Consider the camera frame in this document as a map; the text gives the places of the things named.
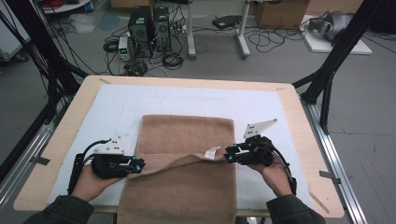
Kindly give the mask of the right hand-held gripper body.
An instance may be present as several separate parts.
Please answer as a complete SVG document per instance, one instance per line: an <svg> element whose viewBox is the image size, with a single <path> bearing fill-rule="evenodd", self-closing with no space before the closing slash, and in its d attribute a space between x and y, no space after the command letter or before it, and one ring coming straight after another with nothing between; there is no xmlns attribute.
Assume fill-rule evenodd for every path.
<svg viewBox="0 0 396 224"><path fill-rule="evenodd" d="M268 137L261 136L261 133L275 123L277 123L277 119L270 119L251 123L246 127L245 142L240 147L240 149L245 150L245 153L239 154L240 164L262 164L264 166L272 164L275 147L272 141Z"/></svg>

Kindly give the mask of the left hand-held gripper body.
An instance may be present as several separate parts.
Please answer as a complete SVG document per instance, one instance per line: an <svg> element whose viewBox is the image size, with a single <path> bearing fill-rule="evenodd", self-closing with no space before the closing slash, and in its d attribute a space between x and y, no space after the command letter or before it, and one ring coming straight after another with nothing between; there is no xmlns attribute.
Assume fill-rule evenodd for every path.
<svg viewBox="0 0 396 224"><path fill-rule="evenodd" d="M92 153L93 172L102 179L122 178L132 172L131 157L125 155L119 137L109 139Z"/></svg>

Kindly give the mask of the brown towel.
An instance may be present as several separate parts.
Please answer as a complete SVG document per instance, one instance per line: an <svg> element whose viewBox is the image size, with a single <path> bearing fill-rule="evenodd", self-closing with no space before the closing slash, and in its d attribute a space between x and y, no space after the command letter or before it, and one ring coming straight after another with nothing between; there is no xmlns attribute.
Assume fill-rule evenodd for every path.
<svg viewBox="0 0 396 224"><path fill-rule="evenodd" d="M143 116L135 152L146 166L125 181L118 224L234 224L235 167L223 157L233 142L230 119Z"/></svg>

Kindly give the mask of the person's left hand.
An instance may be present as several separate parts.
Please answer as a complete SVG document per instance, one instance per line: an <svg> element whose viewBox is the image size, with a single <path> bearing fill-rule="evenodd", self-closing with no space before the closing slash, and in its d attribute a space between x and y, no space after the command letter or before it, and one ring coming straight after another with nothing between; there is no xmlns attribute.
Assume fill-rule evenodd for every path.
<svg viewBox="0 0 396 224"><path fill-rule="evenodd" d="M82 169L71 195L89 202L97 198L107 187L118 182L120 182L120 178L102 179L98 177L93 172L92 166L88 164Z"/></svg>

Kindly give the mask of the person's right hand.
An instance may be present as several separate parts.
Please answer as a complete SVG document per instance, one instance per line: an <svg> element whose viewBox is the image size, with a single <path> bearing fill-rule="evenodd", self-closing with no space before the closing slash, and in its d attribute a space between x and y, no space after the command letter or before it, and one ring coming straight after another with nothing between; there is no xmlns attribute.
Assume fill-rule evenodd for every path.
<svg viewBox="0 0 396 224"><path fill-rule="evenodd" d="M276 197L291 195L291 187L286 170L276 156L270 166L262 164L249 165L249 168L257 171L263 178L267 186L273 191Z"/></svg>

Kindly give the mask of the white grid foam mat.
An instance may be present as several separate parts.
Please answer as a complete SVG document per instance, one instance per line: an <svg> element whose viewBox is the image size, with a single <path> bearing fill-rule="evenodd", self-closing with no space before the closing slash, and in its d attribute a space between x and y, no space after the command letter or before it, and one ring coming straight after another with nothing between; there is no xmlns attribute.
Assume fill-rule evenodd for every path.
<svg viewBox="0 0 396 224"><path fill-rule="evenodd" d="M245 140L249 124L264 121L266 128L262 135L272 140L290 164L292 176L297 179L297 197L308 206L313 205L279 92L114 84L103 85L88 108L47 202L52 203L57 196L67 193L75 156L89 144L118 139L124 153L133 155L145 115L231 119L234 143Z"/></svg>

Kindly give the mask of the white bench power supply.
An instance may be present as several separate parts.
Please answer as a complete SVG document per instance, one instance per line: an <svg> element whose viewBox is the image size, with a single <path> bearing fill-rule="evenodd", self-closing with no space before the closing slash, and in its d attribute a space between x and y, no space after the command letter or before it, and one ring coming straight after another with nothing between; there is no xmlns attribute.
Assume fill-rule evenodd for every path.
<svg viewBox="0 0 396 224"><path fill-rule="evenodd" d="M127 62L130 60L130 47L129 47L129 40L127 36L121 36L119 38L119 54L120 58Z"/></svg>

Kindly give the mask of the white floor board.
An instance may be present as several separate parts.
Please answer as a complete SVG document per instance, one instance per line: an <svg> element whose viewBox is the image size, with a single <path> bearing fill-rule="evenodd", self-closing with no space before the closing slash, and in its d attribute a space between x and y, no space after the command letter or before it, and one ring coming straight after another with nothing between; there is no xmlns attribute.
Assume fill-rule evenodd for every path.
<svg viewBox="0 0 396 224"><path fill-rule="evenodd" d="M312 52L330 53L332 51L331 43L320 35L317 31L311 31L307 28L308 21L312 19L311 15L304 15L300 30L304 33L304 42ZM355 45L351 54L354 55L371 55L372 50L366 46L361 40Z"/></svg>

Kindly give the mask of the black flat device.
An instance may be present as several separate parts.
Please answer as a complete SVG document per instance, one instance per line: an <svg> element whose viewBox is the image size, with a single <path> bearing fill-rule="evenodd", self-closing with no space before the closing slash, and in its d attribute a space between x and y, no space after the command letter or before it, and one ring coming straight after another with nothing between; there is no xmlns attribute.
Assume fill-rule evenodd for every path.
<svg viewBox="0 0 396 224"><path fill-rule="evenodd" d="M216 18L212 21L212 24L219 28L220 30L233 27L237 23L239 23L242 20L241 16L235 16L235 15L228 15L220 18Z"/></svg>

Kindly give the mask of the large black computer tower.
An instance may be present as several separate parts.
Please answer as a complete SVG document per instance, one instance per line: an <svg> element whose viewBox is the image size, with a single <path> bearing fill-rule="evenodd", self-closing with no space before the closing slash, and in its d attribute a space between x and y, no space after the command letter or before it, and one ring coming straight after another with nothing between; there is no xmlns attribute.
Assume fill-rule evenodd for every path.
<svg viewBox="0 0 396 224"><path fill-rule="evenodd" d="M151 56L150 45L154 38L154 25L149 6L135 6L128 22L132 40L137 44L140 57Z"/></svg>

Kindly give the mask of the slim black computer tower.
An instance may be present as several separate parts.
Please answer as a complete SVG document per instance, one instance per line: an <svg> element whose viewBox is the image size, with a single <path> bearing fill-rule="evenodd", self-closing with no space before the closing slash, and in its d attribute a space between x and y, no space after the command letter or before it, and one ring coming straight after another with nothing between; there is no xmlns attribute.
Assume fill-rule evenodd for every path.
<svg viewBox="0 0 396 224"><path fill-rule="evenodd" d="M169 51L171 49L171 39L168 8L155 7L153 9L153 22L157 48L162 52Z"/></svg>

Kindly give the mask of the large cardboard box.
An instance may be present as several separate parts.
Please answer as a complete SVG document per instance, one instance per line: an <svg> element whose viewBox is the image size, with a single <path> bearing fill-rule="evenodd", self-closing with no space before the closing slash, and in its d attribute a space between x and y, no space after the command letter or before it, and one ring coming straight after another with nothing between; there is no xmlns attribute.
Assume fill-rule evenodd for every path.
<svg viewBox="0 0 396 224"><path fill-rule="evenodd" d="M280 0L257 5L257 25L266 28L297 29L303 20L310 0Z"/></svg>

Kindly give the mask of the teal sheet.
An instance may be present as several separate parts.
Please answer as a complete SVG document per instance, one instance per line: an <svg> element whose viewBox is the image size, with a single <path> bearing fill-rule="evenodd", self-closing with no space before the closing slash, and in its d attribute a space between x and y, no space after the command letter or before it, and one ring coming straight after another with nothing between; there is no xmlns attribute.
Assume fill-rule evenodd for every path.
<svg viewBox="0 0 396 224"><path fill-rule="evenodd" d="M105 11L99 20L98 28L102 31L111 31L120 22L120 18L112 11Z"/></svg>

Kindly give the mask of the clear plastic sheet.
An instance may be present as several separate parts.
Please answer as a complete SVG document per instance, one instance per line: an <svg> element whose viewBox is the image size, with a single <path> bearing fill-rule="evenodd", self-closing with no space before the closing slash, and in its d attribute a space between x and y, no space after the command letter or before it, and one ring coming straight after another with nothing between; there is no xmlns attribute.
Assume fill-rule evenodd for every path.
<svg viewBox="0 0 396 224"><path fill-rule="evenodd" d="M94 17L86 14L72 14L69 21L78 34L91 34L95 30Z"/></svg>

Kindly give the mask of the grey rounded machine shell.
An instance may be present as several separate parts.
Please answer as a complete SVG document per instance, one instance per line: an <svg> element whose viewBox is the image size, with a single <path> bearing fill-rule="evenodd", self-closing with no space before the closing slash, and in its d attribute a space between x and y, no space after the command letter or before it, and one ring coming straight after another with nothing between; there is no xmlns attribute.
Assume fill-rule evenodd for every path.
<svg viewBox="0 0 396 224"><path fill-rule="evenodd" d="M326 11L320 17L311 18L308 21L307 28L317 31L326 40L333 42L344 32L352 19L353 14L351 13L344 13L339 10Z"/></svg>

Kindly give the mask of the round white table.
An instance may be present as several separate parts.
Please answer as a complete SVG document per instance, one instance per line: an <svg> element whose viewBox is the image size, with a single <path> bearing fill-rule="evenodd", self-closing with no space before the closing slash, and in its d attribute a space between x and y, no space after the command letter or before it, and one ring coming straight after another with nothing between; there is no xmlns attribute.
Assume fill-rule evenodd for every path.
<svg viewBox="0 0 396 224"><path fill-rule="evenodd" d="M73 10L79 7L84 7L85 5L89 4L91 0L79 0L77 4L63 4L58 8L51 8L51 7L44 7L43 11L45 14L52 14L52 13L60 13L66 12L69 10Z"/></svg>

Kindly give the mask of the aluminium rail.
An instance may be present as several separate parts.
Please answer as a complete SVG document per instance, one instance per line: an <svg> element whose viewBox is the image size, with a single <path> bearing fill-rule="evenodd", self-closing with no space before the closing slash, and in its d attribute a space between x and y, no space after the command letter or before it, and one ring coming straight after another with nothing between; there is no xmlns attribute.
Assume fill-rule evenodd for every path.
<svg viewBox="0 0 396 224"><path fill-rule="evenodd" d="M368 224L367 219L361 209L361 205L349 182L347 173L339 158L335 145L331 137L326 134L319 124L320 111L316 105L301 100L305 115L310 123L311 129L317 139L322 157L327 165L328 172L341 179L341 184L334 184L341 205L352 224Z"/></svg>
<svg viewBox="0 0 396 224"><path fill-rule="evenodd" d="M55 114L51 115L50 106L45 105L21 140L0 165L0 213L7 206L22 180L26 178L27 173L35 165L31 159L41 156L69 106L69 103L64 105L59 103Z"/></svg>

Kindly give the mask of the white desk frame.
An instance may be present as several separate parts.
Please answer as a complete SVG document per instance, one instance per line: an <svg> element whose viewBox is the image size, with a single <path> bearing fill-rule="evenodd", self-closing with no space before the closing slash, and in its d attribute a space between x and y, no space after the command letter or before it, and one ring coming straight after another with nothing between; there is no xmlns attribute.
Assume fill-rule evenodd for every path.
<svg viewBox="0 0 396 224"><path fill-rule="evenodd" d="M187 43L188 43L188 55L191 59L196 59L196 52L195 52L195 43L194 43L194 36L192 30L192 3L194 0L187 0L187 8L188 8L188 32L187 32ZM235 36L237 41L240 45L240 49L242 51L242 58L246 59L250 55L250 50L248 48L247 41L244 37L244 32L246 28L247 18L248 18L248 11L250 8L251 0L243 0L243 9L241 14L241 22L240 26L235 30Z"/></svg>

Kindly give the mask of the black metal frame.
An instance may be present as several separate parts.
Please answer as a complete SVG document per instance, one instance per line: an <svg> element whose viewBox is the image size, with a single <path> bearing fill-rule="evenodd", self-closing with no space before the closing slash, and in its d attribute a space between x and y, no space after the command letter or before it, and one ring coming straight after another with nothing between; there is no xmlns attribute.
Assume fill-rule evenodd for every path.
<svg viewBox="0 0 396 224"><path fill-rule="evenodd" d="M363 0L355 16L335 43L322 66L316 72L292 84L295 89L309 84L307 90L301 94L301 98L309 105L315 105L319 95L322 94L318 123L326 135L329 134L328 117L334 76L365 31L389 1Z"/></svg>
<svg viewBox="0 0 396 224"><path fill-rule="evenodd" d="M17 28L7 19L5 13L0 10L0 20L34 60L40 75L48 81L46 87L48 103L45 106L44 114L45 120L50 121L58 115L59 101L63 98L71 99L77 93L80 85L77 83L75 75L85 78L89 74L71 64L61 55L30 0L4 1L7 3L6 8L9 8L16 16L42 57L42 59L39 58Z"/></svg>

